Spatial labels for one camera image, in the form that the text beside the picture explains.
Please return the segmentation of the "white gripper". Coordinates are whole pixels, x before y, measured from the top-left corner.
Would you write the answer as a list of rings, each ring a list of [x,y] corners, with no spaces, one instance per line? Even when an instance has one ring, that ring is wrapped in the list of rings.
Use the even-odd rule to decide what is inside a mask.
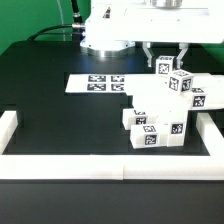
[[[224,42],[224,0],[180,0],[175,8],[154,6],[165,0],[92,0],[85,22],[88,41],[140,41],[153,65],[151,42],[176,42],[176,67],[189,49],[188,43]]]

